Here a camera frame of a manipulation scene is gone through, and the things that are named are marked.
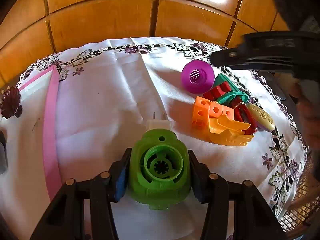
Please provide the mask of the person's right hand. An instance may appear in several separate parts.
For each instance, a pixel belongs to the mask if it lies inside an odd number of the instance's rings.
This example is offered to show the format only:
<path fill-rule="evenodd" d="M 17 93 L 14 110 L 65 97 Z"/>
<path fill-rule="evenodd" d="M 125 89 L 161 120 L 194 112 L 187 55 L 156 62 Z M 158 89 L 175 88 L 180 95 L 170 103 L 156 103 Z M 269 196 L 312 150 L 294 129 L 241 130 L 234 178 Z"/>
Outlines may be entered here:
<path fill-rule="evenodd" d="M 289 95 L 295 100 L 305 142 L 313 150 L 319 150 L 319 114 L 317 113 L 317 107 L 303 95 L 298 79 L 293 79 Z"/>

